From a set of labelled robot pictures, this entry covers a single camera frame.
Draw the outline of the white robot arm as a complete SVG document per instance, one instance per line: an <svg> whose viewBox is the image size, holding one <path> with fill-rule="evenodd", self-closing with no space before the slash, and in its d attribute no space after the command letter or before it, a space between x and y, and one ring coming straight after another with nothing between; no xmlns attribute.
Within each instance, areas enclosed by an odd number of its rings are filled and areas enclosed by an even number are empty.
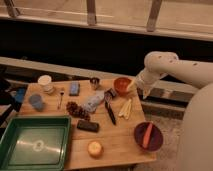
<svg viewBox="0 0 213 171"><path fill-rule="evenodd" d="M146 99L167 75L197 89L185 102L174 171L213 171L213 62L183 60L175 52L152 51L132 84Z"/></svg>

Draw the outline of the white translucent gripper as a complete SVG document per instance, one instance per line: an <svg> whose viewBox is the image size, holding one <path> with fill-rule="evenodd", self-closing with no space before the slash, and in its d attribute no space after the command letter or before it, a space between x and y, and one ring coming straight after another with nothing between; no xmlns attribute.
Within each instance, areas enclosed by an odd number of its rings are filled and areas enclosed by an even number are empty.
<svg viewBox="0 0 213 171"><path fill-rule="evenodd" d="M126 90L130 91L134 86L142 90L143 98L146 99L154 84L160 79L160 75L150 72L148 69L143 69L139 74L137 74L131 83L127 86Z"/></svg>

